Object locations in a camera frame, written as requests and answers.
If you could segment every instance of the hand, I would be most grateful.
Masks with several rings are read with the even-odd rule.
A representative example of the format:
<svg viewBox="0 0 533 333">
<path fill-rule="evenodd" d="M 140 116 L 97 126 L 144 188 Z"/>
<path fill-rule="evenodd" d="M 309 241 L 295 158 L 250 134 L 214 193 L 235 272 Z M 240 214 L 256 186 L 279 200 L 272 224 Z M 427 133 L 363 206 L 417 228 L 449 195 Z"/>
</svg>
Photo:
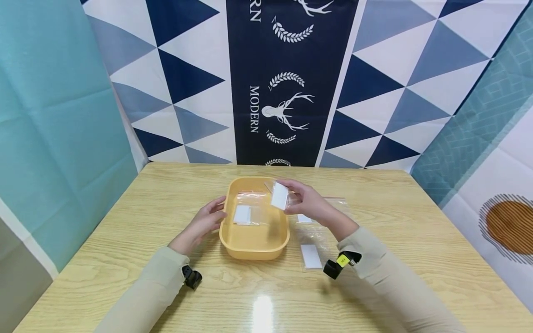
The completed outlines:
<svg viewBox="0 0 533 333">
<path fill-rule="evenodd" d="M 220 222 L 226 217 L 226 213 L 222 211 L 224 200 L 226 196 L 215 199 L 200 208 L 191 223 L 168 244 L 168 247 L 179 254 L 189 256 L 205 235 L 220 228 Z"/>
<path fill-rule="evenodd" d="M 280 179 L 278 183 L 293 191 L 296 197 L 301 201 L 299 203 L 288 206 L 285 209 L 285 214 L 303 214 L 308 218 L 312 218 L 318 223 L 327 226 L 332 214 L 337 212 L 337 209 L 328 203 L 314 188 L 305 185 L 295 180 Z"/>
<path fill-rule="evenodd" d="M 353 234 L 359 225 L 333 207 L 314 188 L 295 180 L 280 179 L 278 183 L 289 188 L 301 202 L 285 208 L 285 214 L 303 214 L 327 227 L 338 241 Z"/>
</svg>

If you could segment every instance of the yellow plastic tray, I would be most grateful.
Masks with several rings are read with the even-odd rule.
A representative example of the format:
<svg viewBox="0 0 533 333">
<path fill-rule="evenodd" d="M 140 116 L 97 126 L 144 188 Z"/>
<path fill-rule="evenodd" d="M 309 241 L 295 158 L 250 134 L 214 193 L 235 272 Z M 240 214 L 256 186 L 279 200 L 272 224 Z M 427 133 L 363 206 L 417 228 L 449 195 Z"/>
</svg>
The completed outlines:
<svg viewBox="0 0 533 333">
<path fill-rule="evenodd" d="M 289 242 L 289 222 L 287 216 L 270 206 L 271 194 L 265 182 L 269 177 L 241 177 L 231 182 L 224 206 L 228 214 L 220 225 L 220 241 L 229 255 L 235 259 L 272 260 L 277 258 Z M 240 192 L 265 192 L 267 198 L 261 202 L 263 221 L 260 225 L 238 225 L 233 222 Z"/>
</svg>

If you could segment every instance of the laurel wreath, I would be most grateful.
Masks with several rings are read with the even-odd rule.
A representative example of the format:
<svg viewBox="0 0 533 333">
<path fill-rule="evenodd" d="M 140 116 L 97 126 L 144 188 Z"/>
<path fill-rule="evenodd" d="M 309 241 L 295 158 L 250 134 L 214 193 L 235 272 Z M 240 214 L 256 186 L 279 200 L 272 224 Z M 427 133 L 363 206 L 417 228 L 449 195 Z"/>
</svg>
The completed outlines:
<svg viewBox="0 0 533 333">
<path fill-rule="evenodd" d="M 279 39 L 283 40 L 284 42 L 288 42 L 288 43 L 301 42 L 313 32 L 313 27 L 314 27 L 314 25 L 311 25 L 310 27 L 308 27 L 306 30 L 302 31 L 301 33 L 290 33 L 284 29 L 281 23 L 276 21 L 275 16 L 274 16 L 274 19 L 272 20 L 272 23 L 274 23 L 274 25 L 272 26 L 272 30 L 274 30 L 274 33 L 278 36 Z"/>
<path fill-rule="evenodd" d="M 290 166 L 290 162 L 282 158 L 273 158 L 270 161 L 265 163 L 265 165 L 267 166 L 273 165 L 273 164 L 285 164 L 286 166 Z"/>
<path fill-rule="evenodd" d="M 270 82 L 269 82 L 270 87 L 268 87 L 268 89 L 270 89 L 270 91 L 272 91 L 272 88 L 274 88 L 275 86 L 277 86 L 281 82 L 289 81 L 289 80 L 296 81 L 302 87 L 305 84 L 305 81 L 298 74 L 293 73 L 293 72 L 281 72 L 280 74 L 277 74 L 276 76 L 274 76 L 270 80 Z"/>
<path fill-rule="evenodd" d="M 270 131 L 266 131 L 266 137 L 268 138 L 268 140 L 272 141 L 273 143 L 286 144 L 286 143 L 294 141 L 294 139 L 296 139 L 296 134 L 286 139 L 280 139 L 276 137 L 274 134 L 270 133 Z"/>
</svg>

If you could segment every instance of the beige sleeve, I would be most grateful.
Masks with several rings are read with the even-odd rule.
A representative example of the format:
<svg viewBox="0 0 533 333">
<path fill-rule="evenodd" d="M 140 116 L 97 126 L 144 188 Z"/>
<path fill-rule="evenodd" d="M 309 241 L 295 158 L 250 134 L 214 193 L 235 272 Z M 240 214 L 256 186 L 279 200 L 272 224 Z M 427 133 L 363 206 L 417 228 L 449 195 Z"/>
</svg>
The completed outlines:
<svg viewBox="0 0 533 333">
<path fill-rule="evenodd" d="M 353 268 L 410 333 L 466 332 L 442 301 L 370 231 L 360 227 L 337 245 L 362 255 Z"/>
<path fill-rule="evenodd" d="M 181 268 L 188 263 L 189 258 L 168 247 L 159 249 L 94 332 L 149 333 L 180 291 L 185 280 Z"/>
</svg>

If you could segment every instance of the light wood grain tabletop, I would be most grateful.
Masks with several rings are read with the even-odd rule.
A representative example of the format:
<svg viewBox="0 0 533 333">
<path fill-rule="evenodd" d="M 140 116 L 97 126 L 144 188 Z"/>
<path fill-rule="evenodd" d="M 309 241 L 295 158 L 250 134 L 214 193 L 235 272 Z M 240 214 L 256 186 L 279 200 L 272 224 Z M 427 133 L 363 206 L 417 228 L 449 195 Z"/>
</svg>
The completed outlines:
<svg viewBox="0 0 533 333">
<path fill-rule="evenodd" d="M 295 178 L 323 196 L 346 198 L 357 221 L 469 332 L 532 332 L 530 313 L 407 173 L 165 163 L 144 168 L 16 332 L 92 332 L 154 252 L 241 176 Z M 182 288 L 152 332 L 402 331 L 350 269 L 336 281 L 306 271 L 293 234 L 284 253 L 265 262 L 231 258 L 214 234 L 191 265 L 201 285 Z"/>
</svg>

